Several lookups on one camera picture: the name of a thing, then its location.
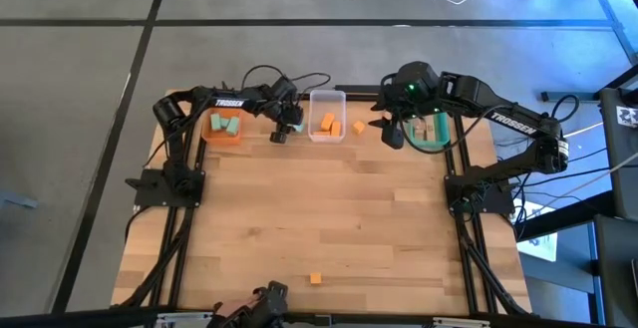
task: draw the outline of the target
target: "metal stand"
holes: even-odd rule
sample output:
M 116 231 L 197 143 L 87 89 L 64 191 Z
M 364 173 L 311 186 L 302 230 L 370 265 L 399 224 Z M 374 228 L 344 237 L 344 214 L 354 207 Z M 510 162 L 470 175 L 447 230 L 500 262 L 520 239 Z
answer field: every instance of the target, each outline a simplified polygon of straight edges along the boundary
M 453 175 L 444 177 L 446 198 L 454 212 L 511 213 L 511 193 L 509 189 L 503 189 L 508 182 L 491 184 L 482 193 L 475 193 L 475 199 L 465 201 L 461 198 L 465 186 L 455 182 L 456 178 Z
M 194 170 L 188 173 L 193 184 L 191 195 L 176 194 L 170 189 L 162 169 L 145 169 L 140 179 L 127 178 L 126 183 L 134 188 L 135 204 L 138 206 L 197 207 L 201 202 L 205 172 Z
M 608 190 L 577 203 L 542 214 L 514 226 L 518 241 L 541 237 L 593 220 L 596 214 L 614 215 L 613 192 Z

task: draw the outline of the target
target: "black table leg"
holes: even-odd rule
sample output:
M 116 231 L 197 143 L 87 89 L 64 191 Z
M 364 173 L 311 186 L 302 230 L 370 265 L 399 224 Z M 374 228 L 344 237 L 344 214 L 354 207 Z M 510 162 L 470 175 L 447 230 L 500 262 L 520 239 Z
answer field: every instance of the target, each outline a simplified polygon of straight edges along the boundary
M 596 214 L 613 216 L 614 211 L 613 192 L 608 190 L 557 209 L 554 212 L 528 219 L 516 224 L 514 229 L 518 241 L 525 241 L 561 229 L 587 223 L 591 221 Z

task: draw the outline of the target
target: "clear plastic container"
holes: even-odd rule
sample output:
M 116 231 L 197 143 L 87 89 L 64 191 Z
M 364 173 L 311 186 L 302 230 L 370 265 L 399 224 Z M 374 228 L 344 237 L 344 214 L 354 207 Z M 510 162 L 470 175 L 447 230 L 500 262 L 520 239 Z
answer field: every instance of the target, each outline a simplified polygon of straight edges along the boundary
M 314 135 L 321 130 L 321 122 L 326 114 L 335 115 L 335 121 L 341 123 L 341 133 L 337 136 Z M 334 90 L 313 90 L 310 92 L 310 115 L 308 117 L 308 136 L 313 143 L 339 144 L 346 137 L 346 93 Z

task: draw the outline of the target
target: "orange tray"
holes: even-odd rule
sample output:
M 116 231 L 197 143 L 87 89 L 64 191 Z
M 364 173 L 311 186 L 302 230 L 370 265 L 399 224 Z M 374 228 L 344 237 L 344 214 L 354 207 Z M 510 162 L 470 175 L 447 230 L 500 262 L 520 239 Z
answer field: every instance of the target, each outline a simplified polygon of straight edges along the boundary
M 212 114 L 219 114 L 225 119 L 232 117 L 239 118 L 239 126 L 237 127 L 237 135 L 231 136 L 225 130 L 214 132 L 210 126 L 210 116 Z M 231 146 L 239 145 L 241 143 L 241 124 L 243 122 L 243 110 L 241 109 L 219 109 L 211 108 L 203 112 L 201 116 L 204 118 L 203 125 L 201 126 L 201 138 L 206 140 L 207 143 L 218 146 Z

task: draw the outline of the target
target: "orange cube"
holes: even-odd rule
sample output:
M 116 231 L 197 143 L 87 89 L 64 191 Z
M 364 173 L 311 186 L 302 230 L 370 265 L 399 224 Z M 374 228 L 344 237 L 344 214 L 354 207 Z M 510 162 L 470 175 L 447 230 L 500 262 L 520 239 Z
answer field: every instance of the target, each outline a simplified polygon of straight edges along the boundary
M 323 120 L 321 121 L 321 130 L 330 131 L 330 126 L 332 122 L 335 121 L 335 115 L 332 113 L 328 113 L 324 115 Z
M 310 273 L 310 284 L 321 284 L 321 273 Z
M 330 127 L 330 136 L 338 137 L 341 134 L 341 123 L 334 122 L 332 123 L 332 127 Z
M 352 128 L 354 129 L 355 133 L 357 133 L 357 135 L 363 133 L 363 130 L 366 129 L 366 125 L 362 122 L 356 122 L 352 125 Z

